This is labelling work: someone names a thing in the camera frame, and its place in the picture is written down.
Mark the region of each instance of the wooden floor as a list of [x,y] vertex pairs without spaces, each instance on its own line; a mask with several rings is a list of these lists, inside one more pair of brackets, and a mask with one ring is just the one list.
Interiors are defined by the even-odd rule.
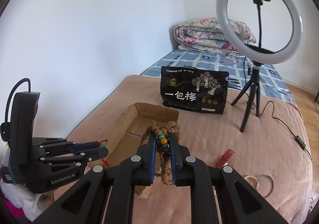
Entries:
[[296,99],[297,106],[303,116],[309,139],[312,169],[313,169],[313,192],[319,191],[319,104],[315,105],[315,96],[292,85],[287,85]]

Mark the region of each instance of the metal ring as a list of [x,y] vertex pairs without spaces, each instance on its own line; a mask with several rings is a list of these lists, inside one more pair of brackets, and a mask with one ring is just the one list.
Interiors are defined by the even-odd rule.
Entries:
[[256,182],[256,190],[257,190],[257,185],[259,186],[259,181],[264,178],[264,177],[267,177],[271,183],[272,183],[272,189],[270,190],[270,192],[266,195],[266,196],[263,196],[264,199],[266,199],[267,197],[269,197],[271,194],[272,194],[272,191],[274,190],[274,181],[273,179],[271,178],[271,176],[268,176],[268,175],[263,175],[263,176],[260,176]]
[[247,47],[233,32],[229,24],[227,4],[228,0],[216,0],[216,13],[221,29],[227,40],[235,48],[250,59],[263,64],[279,64],[291,58],[297,51],[302,33],[302,21],[292,0],[283,0],[292,19],[292,36],[288,44],[273,54],[263,54]]

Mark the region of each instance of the pink blanket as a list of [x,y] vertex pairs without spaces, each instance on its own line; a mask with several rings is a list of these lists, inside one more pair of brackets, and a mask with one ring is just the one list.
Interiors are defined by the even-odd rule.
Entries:
[[[160,80],[144,76],[128,76],[122,84],[101,103],[71,133],[68,140],[87,142],[102,140],[106,131],[127,107],[136,102],[162,104]],[[190,154],[207,165],[214,166],[229,148],[236,154],[229,165],[241,175],[270,175],[274,190],[267,201],[289,222],[299,224],[307,215],[312,188],[312,163],[301,150],[288,129],[271,118],[272,106],[257,118],[251,114],[244,133],[239,131],[247,96],[235,105],[238,94],[228,90],[223,115],[201,114],[178,110],[181,140]],[[268,100],[275,102],[275,116],[281,118],[299,135],[309,150],[309,142],[300,111],[285,101],[261,96],[261,108]],[[262,181],[258,191],[265,195],[269,184]],[[65,188],[55,191],[60,196]],[[155,177],[148,199],[136,198],[134,223],[191,223],[188,187],[166,186]]]

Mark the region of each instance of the black snack bag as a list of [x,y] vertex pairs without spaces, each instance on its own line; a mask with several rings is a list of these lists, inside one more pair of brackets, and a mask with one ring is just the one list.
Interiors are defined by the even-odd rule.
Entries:
[[225,71],[161,67],[163,104],[193,112],[223,114],[228,76]]

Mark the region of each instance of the yellow bead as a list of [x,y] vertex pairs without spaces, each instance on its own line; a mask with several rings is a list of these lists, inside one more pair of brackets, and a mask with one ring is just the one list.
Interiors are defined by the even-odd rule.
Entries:
[[167,143],[167,138],[161,138],[160,142],[162,145],[165,145]]

